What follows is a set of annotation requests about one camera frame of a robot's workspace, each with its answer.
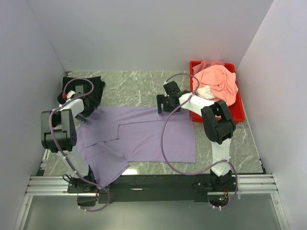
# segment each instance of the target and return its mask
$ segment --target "lavender garment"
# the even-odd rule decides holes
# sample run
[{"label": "lavender garment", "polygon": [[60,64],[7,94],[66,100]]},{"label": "lavender garment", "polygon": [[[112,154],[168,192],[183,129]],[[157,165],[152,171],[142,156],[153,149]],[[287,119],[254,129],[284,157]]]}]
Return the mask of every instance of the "lavender garment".
[{"label": "lavender garment", "polygon": [[[77,148],[97,182],[113,182],[129,167],[128,161],[165,162],[160,136],[167,116],[156,108],[98,107],[77,132]],[[195,133],[187,110],[169,119],[164,148],[170,162],[195,163]]]}]

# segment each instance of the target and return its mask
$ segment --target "pink towel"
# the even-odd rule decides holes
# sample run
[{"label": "pink towel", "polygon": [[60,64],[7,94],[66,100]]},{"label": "pink towel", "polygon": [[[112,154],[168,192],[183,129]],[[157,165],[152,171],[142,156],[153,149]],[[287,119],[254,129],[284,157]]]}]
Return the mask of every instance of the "pink towel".
[{"label": "pink towel", "polygon": [[207,61],[207,60],[203,60],[199,65],[196,65],[193,67],[193,72],[194,74],[197,74],[198,72],[202,71],[203,69],[206,69],[210,66],[214,66],[214,65],[221,65],[224,66],[225,63],[222,61]]},{"label": "pink towel", "polygon": [[[208,67],[195,74],[195,77],[200,81],[200,88],[209,85],[212,94],[224,100],[228,106],[236,102],[236,74],[231,73],[225,66]],[[193,89],[196,86],[197,82],[193,79]]]}]

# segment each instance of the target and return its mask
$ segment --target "gray marble surface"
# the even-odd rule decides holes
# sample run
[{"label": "gray marble surface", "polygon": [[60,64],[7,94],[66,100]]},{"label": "gray marble surface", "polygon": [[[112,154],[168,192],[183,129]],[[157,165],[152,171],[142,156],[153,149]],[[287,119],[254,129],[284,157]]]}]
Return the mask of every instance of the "gray marble surface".
[{"label": "gray marble surface", "polygon": [[[163,83],[178,71],[79,71],[70,77],[90,78],[101,76],[106,82],[101,105],[112,107],[156,107],[157,94],[164,93]],[[189,89],[189,77],[173,78],[181,90]],[[212,163],[211,143],[204,134],[202,123],[194,122],[196,136],[196,163],[173,163],[184,172],[196,172]],[[237,124],[230,145],[230,161],[239,173],[261,173],[259,155],[247,121]],[[55,154],[50,154],[45,176],[63,175],[68,169]],[[130,162],[124,174],[175,174],[166,163]]]}]

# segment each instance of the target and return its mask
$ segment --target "clothing pile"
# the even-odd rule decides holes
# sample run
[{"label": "clothing pile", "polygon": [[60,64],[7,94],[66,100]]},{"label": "clothing pile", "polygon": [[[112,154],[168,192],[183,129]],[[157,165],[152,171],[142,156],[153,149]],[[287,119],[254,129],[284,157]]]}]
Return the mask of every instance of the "clothing pile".
[{"label": "clothing pile", "polygon": [[[196,95],[207,100],[224,100],[227,106],[236,102],[236,74],[231,73],[224,62],[203,60],[193,67],[193,72],[200,82]],[[197,81],[193,79],[193,90],[196,87]]]}]

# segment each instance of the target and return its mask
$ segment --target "white wall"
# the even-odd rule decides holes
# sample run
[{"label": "white wall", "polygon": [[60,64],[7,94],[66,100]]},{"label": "white wall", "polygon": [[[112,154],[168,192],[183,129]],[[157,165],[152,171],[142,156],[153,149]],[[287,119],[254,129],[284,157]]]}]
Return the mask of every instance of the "white wall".
[{"label": "white wall", "polygon": [[292,229],[307,229],[307,1],[275,0],[237,74]]},{"label": "white wall", "polygon": [[238,65],[272,0],[27,0],[65,70]]},{"label": "white wall", "polygon": [[64,70],[25,0],[0,1],[0,225],[12,229],[39,169],[40,113],[52,109]]}]

